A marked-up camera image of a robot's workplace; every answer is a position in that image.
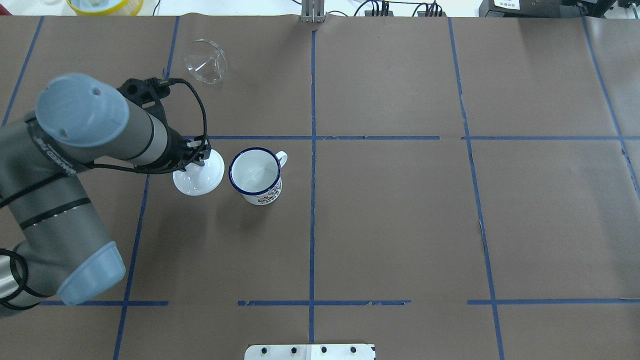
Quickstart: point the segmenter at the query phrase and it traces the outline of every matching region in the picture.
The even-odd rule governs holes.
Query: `white metal plate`
[[[252,345],[244,353],[244,360],[375,359],[376,346],[371,344]]]

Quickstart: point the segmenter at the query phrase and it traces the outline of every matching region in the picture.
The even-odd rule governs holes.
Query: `white mug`
[[[286,163],[284,151],[274,154],[263,147],[250,147],[231,161],[229,180],[251,204],[271,204],[282,192],[280,171]]]

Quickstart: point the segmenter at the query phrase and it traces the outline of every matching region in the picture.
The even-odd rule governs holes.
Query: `light blue joint cover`
[[[36,118],[61,143],[96,147],[120,135],[129,121],[129,106],[112,86],[70,73],[54,78],[40,92]]]
[[[94,252],[58,289],[57,295],[66,305],[78,305],[114,286],[125,273],[122,257],[115,241]]]

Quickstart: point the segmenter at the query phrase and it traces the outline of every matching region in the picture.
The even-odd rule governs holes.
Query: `gray robotic arm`
[[[195,141],[166,122],[160,98],[174,83],[186,84],[202,109],[204,134]],[[54,294],[79,304],[124,276],[78,173],[100,167],[167,174],[202,166],[210,150],[204,107],[184,80],[130,79],[116,90],[83,74],[53,79],[34,113],[0,129],[0,207],[8,204],[25,236],[12,250],[0,249],[0,318]],[[95,164],[101,156],[134,168]]]

